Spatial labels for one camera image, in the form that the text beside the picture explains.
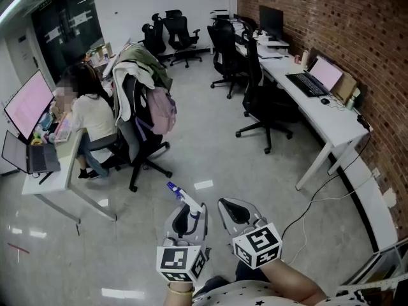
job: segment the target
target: black pants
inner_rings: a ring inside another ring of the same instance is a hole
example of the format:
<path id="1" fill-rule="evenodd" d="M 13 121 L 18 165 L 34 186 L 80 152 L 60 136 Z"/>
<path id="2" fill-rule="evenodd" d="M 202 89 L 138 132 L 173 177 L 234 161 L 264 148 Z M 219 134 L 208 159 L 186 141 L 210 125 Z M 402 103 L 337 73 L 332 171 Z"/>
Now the black pants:
<path id="1" fill-rule="evenodd" d="M 237 269 L 235 270 L 235 276 L 235 281 L 254 280 L 269 282 L 268 278 L 265 276 L 265 274 L 263 274 L 260 268 L 256 268 L 255 270 L 253 270 L 241 261 L 239 261 Z M 226 286 L 227 284 L 230 284 L 230 282 L 223 277 L 217 276 L 211 278 L 205 283 L 205 286 L 197 291 L 196 295 L 203 295 L 211 290 Z"/>

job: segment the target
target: pink backpack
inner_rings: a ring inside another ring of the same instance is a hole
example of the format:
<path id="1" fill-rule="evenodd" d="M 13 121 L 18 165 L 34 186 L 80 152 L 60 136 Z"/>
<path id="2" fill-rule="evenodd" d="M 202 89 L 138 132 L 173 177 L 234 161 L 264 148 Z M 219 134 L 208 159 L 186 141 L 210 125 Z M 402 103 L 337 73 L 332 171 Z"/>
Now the pink backpack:
<path id="1" fill-rule="evenodd" d="M 163 87 L 156 86 L 155 89 L 146 91 L 147 104 L 154 124 L 151 130 L 156 135 L 164 135 L 171 131 L 176 123 L 176 102 Z"/>

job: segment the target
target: white marker cube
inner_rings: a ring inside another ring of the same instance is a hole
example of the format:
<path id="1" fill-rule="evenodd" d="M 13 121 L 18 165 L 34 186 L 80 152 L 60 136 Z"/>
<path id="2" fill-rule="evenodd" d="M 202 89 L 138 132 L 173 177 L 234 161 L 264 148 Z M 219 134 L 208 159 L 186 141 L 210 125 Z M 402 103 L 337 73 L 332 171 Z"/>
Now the white marker cube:
<path id="1" fill-rule="evenodd" d="M 280 258 L 282 239 L 273 223 L 232 240 L 234 254 L 250 268 L 259 268 Z"/>
<path id="2" fill-rule="evenodd" d="M 169 282 L 197 282 L 207 262 L 205 247 L 159 246 L 156 270 Z"/>

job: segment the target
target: power outlet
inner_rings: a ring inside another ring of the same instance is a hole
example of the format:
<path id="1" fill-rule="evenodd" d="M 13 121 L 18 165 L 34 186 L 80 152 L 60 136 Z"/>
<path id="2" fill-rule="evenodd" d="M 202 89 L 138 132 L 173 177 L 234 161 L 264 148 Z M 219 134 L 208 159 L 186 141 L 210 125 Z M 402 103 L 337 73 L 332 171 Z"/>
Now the power outlet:
<path id="1" fill-rule="evenodd" d="M 372 175 L 374 176 L 375 179 L 377 179 L 378 177 L 381 176 L 380 170 L 378 170 L 378 168 L 375 168 L 374 170 L 372 170 Z"/>

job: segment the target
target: tiled floor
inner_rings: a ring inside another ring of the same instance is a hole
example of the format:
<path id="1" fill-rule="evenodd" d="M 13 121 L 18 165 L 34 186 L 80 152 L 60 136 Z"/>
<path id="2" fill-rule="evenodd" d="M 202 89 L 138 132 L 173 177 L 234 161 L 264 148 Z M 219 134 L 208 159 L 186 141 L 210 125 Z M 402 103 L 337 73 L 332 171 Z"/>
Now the tiled floor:
<path id="1" fill-rule="evenodd" d="M 209 209 L 208 244 L 213 256 L 201 278 L 214 274 L 233 278 L 237 259 L 226 247 L 216 210 L 222 197 L 255 204 L 278 231 L 307 206 L 313 192 L 328 178 L 326 162 L 302 191 L 295 184 L 317 156 L 320 146 L 302 124 L 294 124 L 292 140 L 272 131 L 272 153 L 263 149 L 262 130 L 235 138 L 235 131 L 252 124 L 243 116 L 243 90 L 227 100 L 227 87 L 210 89 L 220 79 L 212 56 L 169 68 L 174 78 L 177 124 L 166 137 L 171 149 L 157 163 L 174 172 L 172 181 Z M 75 224 L 34 196 L 21 196 L 23 174 L 0 181 L 0 300 L 7 306 L 29 305 L 162 305 L 165 281 L 156 273 L 156 246 L 163 239 L 165 219 L 178 205 L 166 187 L 167 178 L 142 171 L 139 190 L 128 190 L 131 169 L 113 171 L 106 180 L 75 183 L 118 215 L 112 222 L 71 196 L 53 196 L 82 219 Z M 214 186 L 195 190 L 194 183 Z M 336 198 L 347 191 L 335 179 L 318 198 Z M 308 243 L 293 266 L 331 294 L 371 255 L 367 233 L 349 198 L 315 203 L 307 213 Z M 283 259 L 290 262 L 303 245 L 302 222 L 284 240 Z M 7 243 L 29 251 L 18 252 Z"/>

